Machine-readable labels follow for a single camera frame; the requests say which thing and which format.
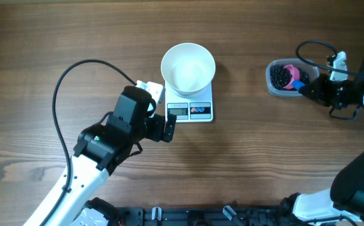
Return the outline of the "pink scoop blue handle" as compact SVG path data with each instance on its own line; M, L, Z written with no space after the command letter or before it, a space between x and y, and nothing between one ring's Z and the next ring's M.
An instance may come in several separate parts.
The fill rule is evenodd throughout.
M291 78L287 85L283 87L283 89L291 90L294 89L296 91L300 90L303 86L305 86L305 83L301 81L301 73L297 67L294 65L286 65L284 66L284 69L286 69Z

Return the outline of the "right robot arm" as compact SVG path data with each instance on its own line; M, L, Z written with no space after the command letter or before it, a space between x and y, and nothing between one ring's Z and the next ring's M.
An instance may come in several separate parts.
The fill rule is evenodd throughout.
M364 59L354 77L333 80L321 74L309 84L294 81L292 85L303 96L331 110L348 105L364 108ZM364 222L364 152L337 174L329 189L298 195L292 214L302 223L314 225L343 219Z

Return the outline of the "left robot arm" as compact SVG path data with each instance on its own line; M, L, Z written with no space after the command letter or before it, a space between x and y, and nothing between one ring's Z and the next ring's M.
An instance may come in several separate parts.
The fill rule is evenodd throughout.
M67 167L26 224L70 225L116 167L142 153L133 153L133 146L142 139L171 142L176 117L155 113L164 92L164 86L152 82L126 86L115 109L79 134Z

